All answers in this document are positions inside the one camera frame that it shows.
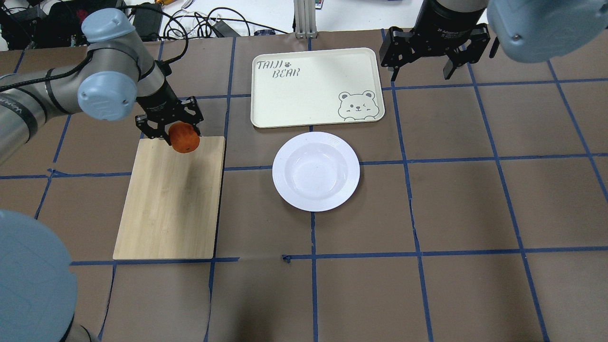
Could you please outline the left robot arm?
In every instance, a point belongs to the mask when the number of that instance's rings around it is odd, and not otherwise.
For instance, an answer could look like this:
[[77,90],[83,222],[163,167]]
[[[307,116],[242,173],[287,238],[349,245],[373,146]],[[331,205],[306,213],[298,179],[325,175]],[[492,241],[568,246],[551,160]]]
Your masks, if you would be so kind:
[[[167,81],[170,64],[155,60],[121,9],[105,8],[82,23],[88,41],[76,66],[1,78],[1,161],[34,138],[54,117],[85,113],[104,121],[143,109],[135,125],[180,153],[200,142],[202,113],[194,97],[180,100]],[[37,219],[1,211],[1,340],[96,340],[74,323],[77,278],[58,236]]]

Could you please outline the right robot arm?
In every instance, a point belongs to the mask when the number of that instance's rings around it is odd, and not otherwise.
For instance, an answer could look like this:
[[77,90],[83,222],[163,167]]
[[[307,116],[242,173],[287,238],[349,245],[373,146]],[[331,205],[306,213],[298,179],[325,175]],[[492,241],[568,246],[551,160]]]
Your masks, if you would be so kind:
[[488,46],[520,63],[565,56],[607,28],[605,0],[425,0],[408,32],[391,27],[380,48],[382,67],[397,79],[406,64],[447,56],[443,77],[477,63]]

